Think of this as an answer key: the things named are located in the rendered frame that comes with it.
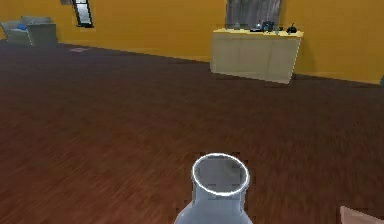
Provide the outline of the cream yellow-topped sideboard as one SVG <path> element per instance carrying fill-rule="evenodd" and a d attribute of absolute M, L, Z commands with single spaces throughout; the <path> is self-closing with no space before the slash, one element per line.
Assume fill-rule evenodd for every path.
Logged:
<path fill-rule="evenodd" d="M 212 33 L 212 73 L 288 84 L 304 33 L 217 29 Z"/>

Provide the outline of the black framed window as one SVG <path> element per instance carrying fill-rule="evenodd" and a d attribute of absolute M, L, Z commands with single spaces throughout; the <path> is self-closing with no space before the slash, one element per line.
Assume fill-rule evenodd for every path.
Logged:
<path fill-rule="evenodd" d="M 83 28 L 93 28 L 89 0 L 72 0 L 72 2 L 77 19 L 77 26 Z"/>

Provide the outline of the pale brown table corner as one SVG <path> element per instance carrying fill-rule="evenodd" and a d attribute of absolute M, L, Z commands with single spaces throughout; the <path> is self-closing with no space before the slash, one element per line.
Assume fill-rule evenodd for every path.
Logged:
<path fill-rule="evenodd" d="M 384 220 L 341 206 L 340 219 L 342 224 L 384 224 Z"/>

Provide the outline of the grey framed wall mirror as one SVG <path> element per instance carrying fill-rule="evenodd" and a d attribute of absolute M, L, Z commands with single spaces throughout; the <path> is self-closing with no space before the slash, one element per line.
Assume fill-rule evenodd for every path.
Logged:
<path fill-rule="evenodd" d="M 264 21 L 277 24 L 281 2 L 282 0 L 227 0 L 225 27 L 254 29 Z"/>

